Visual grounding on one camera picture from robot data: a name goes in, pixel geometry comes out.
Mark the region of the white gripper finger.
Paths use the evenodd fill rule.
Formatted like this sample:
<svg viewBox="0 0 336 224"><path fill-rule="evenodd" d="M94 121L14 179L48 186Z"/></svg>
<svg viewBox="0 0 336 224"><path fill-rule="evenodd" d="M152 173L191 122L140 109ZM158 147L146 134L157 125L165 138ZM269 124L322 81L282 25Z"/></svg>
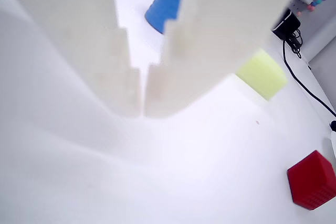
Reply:
<svg viewBox="0 0 336 224"><path fill-rule="evenodd" d="M114 0L18 0L90 90L111 111L140 114L140 71Z"/></svg>
<svg viewBox="0 0 336 224"><path fill-rule="evenodd" d="M181 0L148 72L145 115L185 109L260 48L289 0Z"/></svg>

